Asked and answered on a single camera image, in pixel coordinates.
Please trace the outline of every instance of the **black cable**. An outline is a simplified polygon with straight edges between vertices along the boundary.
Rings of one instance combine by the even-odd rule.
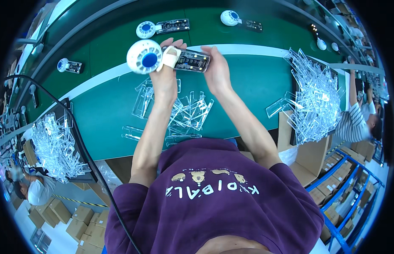
[[[118,219],[123,227],[123,229],[125,230],[126,235],[128,236],[129,240],[131,241],[133,247],[135,248],[135,250],[139,253],[142,254],[142,252],[140,251],[139,247],[135,244],[135,241],[132,238],[131,233],[129,232],[128,228],[126,227],[122,216],[118,210],[118,206],[115,203],[115,200],[113,199],[112,193],[110,191],[110,189],[108,188],[107,182],[105,181],[105,179],[103,178],[101,172],[99,171],[98,167],[95,165],[94,160],[91,158],[91,155],[89,154],[87,147],[84,145],[84,141],[83,138],[81,137],[81,133],[78,129],[78,125],[77,122],[74,118],[74,115],[71,113],[71,111],[63,104],[61,103],[58,99],[56,99],[52,94],[50,94],[46,89],[44,89],[39,83],[36,82],[36,80],[32,79],[29,76],[26,75],[21,75],[21,74],[17,74],[17,75],[12,75],[12,76],[8,76],[6,77],[4,80],[8,80],[8,79],[14,79],[14,78],[23,78],[23,79],[27,79],[30,82],[32,82],[33,84],[35,84],[36,86],[38,86],[40,89],[42,89],[42,91],[47,94],[50,98],[52,98],[53,101],[55,101],[57,104],[59,104],[66,112],[67,114],[69,114],[71,116],[72,122],[74,124],[73,128],[75,128],[77,130],[77,137],[78,137],[78,141],[81,145],[81,147],[84,150],[85,156],[87,157],[89,163],[90,163],[90,168],[91,169],[96,169],[96,173],[98,174],[98,178],[101,180],[101,182],[103,183],[103,185],[105,186],[105,190],[107,191],[107,194],[109,196],[109,199],[111,200],[111,203],[113,205],[113,208],[115,209],[116,215],[118,216]]]

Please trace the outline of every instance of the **purple sweatshirt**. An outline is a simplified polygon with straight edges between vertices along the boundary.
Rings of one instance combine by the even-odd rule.
[[[163,152],[150,188],[128,183],[113,197],[144,253],[195,253],[217,236],[254,240],[278,254],[307,254],[324,217],[291,169],[266,169],[222,139],[192,139]],[[115,210],[105,231],[108,254],[136,253]]]

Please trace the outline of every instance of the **green workbench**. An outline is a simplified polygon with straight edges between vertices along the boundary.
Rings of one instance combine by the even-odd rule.
[[[84,81],[126,62],[129,47],[139,40],[135,28],[144,20],[158,22],[168,19],[189,18],[190,31],[155,35],[151,39],[161,42],[166,38],[184,39],[188,46],[207,44],[251,44],[274,48],[298,50],[326,61],[339,62],[341,56],[331,50],[331,42],[326,41],[327,50],[321,51],[315,45],[311,33],[295,24],[271,16],[251,16],[250,19],[262,22],[264,31],[255,33],[238,26],[228,27],[221,23],[220,14],[226,8],[191,8],[169,11],[134,20],[102,34],[84,45],[68,58],[82,62],[82,74],[60,73],[54,71],[42,83],[55,97],[60,98]],[[283,58],[256,55],[226,55],[234,90],[244,100],[252,113],[267,129],[278,127],[278,117],[268,119],[265,108],[286,91],[292,89],[291,67]],[[206,99],[214,99],[208,91],[202,74],[177,72],[181,79],[179,98],[188,96],[190,91],[204,91]],[[147,76],[134,73],[85,91],[72,100],[73,113],[84,142],[94,160],[109,159],[132,155],[137,144],[134,140],[121,137],[122,126],[129,125],[143,129],[146,120],[131,115],[137,96],[134,90]],[[339,75],[340,85],[345,77]],[[40,106],[33,109],[32,102],[27,104],[29,119],[36,119],[52,101],[39,92]],[[218,102],[214,103],[205,121],[204,137],[230,138],[238,132]]]

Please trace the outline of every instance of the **cartoon bear print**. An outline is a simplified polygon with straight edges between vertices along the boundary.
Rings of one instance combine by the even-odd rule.
[[[228,170],[211,170],[212,173],[219,175],[219,174],[228,174],[229,175],[229,171]]]
[[[205,179],[205,171],[192,171],[190,172],[190,174],[192,175],[191,178],[193,179],[193,181],[195,181],[198,186],[201,186],[201,182]]]
[[[185,179],[185,174],[184,174],[184,173],[178,173],[177,175],[175,175],[175,176],[172,177],[172,181],[173,181],[173,182],[174,182],[174,181],[180,181],[180,182],[182,182],[182,181],[184,181],[184,179]]]
[[[244,178],[243,175],[234,174],[234,176],[235,176],[235,178],[236,178],[236,180],[237,180],[238,182],[240,182],[240,183],[245,183],[245,182],[246,182],[246,180],[245,180],[245,178]]]

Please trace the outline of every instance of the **yellow and black warning tape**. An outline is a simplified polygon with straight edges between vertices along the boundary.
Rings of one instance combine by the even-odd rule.
[[[334,147],[331,151],[329,151],[328,153],[326,153],[327,155],[329,155],[331,152],[335,151],[340,145],[342,145],[345,141],[342,141],[341,144],[337,145],[336,147]]]
[[[93,203],[82,202],[82,201],[70,199],[70,198],[67,198],[67,197],[62,197],[62,196],[59,196],[59,195],[56,195],[56,194],[53,194],[53,196],[59,197],[59,198],[63,198],[63,199],[67,199],[69,201],[77,202],[77,203],[80,203],[80,204],[87,204],[87,205],[90,205],[90,206],[108,207],[108,206],[103,205],[103,204],[93,204]]]

